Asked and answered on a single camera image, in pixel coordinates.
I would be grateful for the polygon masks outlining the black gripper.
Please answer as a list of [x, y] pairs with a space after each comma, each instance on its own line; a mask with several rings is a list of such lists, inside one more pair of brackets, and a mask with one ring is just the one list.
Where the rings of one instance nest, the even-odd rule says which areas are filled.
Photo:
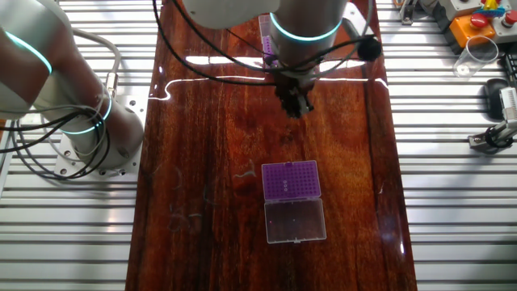
[[310, 78], [291, 78], [275, 74], [275, 95], [281, 99], [281, 106], [290, 118], [299, 119], [314, 109], [308, 95], [314, 88], [315, 80]]

